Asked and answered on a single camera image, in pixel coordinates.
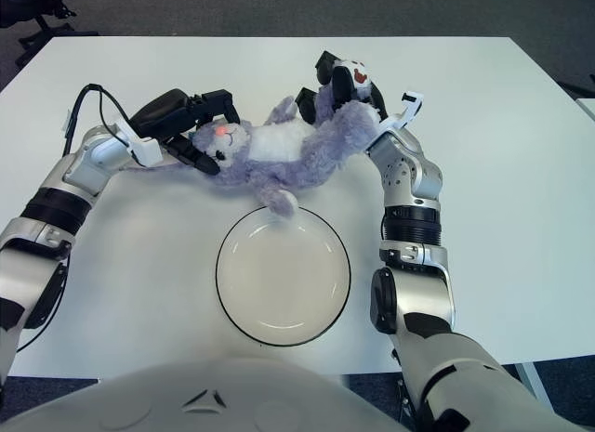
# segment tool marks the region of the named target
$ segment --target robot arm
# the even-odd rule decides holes
[[[92,128],[80,149],[70,154],[76,114],[88,90],[111,96],[100,85],[83,89],[66,131],[64,156],[22,214],[0,233],[0,401],[20,333],[41,326],[56,305],[68,274],[67,259],[75,235],[110,178],[133,159],[147,167],[160,163],[162,147],[181,162],[214,175],[217,164],[180,133],[218,114],[239,123],[226,90],[189,98],[175,89],[130,120],[124,115],[112,128]]]
[[[41,326],[54,307],[76,232],[110,178],[132,156],[144,166],[163,160],[155,139],[139,138],[124,119],[115,127],[115,136],[103,126],[89,130],[0,234],[0,386],[22,330]]]
[[[547,410],[478,343],[453,333],[455,309],[446,249],[440,245],[440,169],[405,128],[423,97],[381,123],[368,148],[384,189],[380,258],[370,316],[388,334],[420,430],[581,430]]]

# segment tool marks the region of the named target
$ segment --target gray carpet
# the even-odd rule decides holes
[[[71,25],[102,35],[509,36],[552,77],[595,88],[595,0],[66,0]],[[19,23],[0,31],[0,89],[18,70]],[[595,425],[595,358],[536,365],[554,408]],[[351,378],[353,389],[395,414],[396,374]],[[87,382],[11,379],[0,420]]]

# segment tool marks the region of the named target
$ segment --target black joint band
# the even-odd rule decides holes
[[[76,235],[90,210],[87,201],[70,192],[41,188],[20,216],[43,221]]]
[[[385,209],[384,235],[387,240],[440,246],[440,212],[428,207],[390,206]]]

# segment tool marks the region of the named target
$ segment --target plate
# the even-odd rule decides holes
[[[304,344],[341,314],[350,261],[337,233],[299,208],[285,219],[260,208],[227,234],[217,259],[223,309],[244,334],[272,346]]]

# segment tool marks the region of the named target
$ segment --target purple plush toy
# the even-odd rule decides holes
[[[291,190],[325,183],[338,165],[378,136],[380,118],[372,106],[353,100],[337,111],[325,111],[326,99],[320,98],[317,113],[326,117],[314,125],[296,117],[298,106],[287,97],[263,126],[222,120],[200,127],[192,144],[218,162],[221,170],[211,177],[213,182],[248,184],[274,213],[293,215],[298,201]]]

